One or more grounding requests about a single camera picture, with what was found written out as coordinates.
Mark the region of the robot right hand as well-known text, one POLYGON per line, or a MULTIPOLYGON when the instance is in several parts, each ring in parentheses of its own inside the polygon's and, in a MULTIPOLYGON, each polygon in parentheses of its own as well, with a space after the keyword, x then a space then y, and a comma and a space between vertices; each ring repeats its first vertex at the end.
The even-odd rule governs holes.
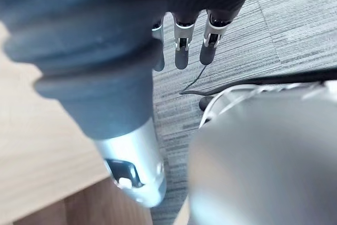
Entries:
POLYGON ((35 65, 35 90, 56 99, 98 148, 115 184, 141 205, 166 192, 153 122, 153 71, 164 68, 163 18, 174 19, 175 66, 186 68, 199 13, 209 65, 245 0, 1 0, 4 51, 35 65))

